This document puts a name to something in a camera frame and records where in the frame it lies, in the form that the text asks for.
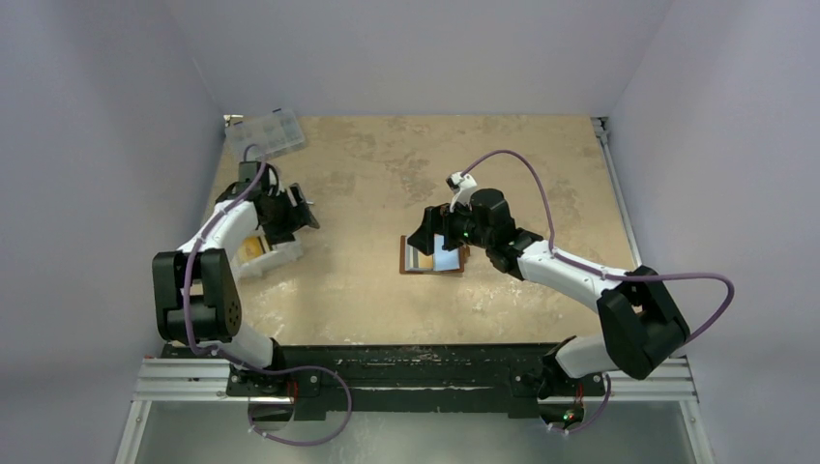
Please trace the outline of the gold credit card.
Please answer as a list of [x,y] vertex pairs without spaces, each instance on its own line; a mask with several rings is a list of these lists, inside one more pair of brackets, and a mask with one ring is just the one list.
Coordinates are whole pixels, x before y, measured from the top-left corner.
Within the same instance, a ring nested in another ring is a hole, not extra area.
[[435,259],[433,255],[425,255],[417,249],[412,249],[411,257],[412,269],[420,272],[433,271]]

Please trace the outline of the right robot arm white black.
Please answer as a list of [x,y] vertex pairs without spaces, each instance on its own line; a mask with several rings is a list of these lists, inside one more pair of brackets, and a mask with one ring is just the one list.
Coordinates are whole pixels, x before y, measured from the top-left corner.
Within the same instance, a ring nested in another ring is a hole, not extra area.
[[425,208],[407,244],[430,256],[437,250],[478,247],[493,267],[519,280],[544,285],[593,310],[597,336],[572,336],[542,357],[538,397],[568,392],[588,374],[620,370],[646,379],[681,348],[690,328],[657,273],[646,266],[608,271],[569,257],[547,239],[515,224],[503,193],[482,188],[467,204]]

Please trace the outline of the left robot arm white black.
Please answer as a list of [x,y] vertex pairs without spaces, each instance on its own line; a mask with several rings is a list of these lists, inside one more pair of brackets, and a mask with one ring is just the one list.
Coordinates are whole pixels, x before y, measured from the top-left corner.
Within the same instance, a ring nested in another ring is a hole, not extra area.
[[298,261],[304,251],[297,232],[318,226],[299,184],[287,185],[268,162],[240,162],[237,181],[203,225],[152,260],[161,338],[197,356],[224,357],[250,372],[263,394],[282,392],[290,370],[280,345],[245,322],[238,282]]

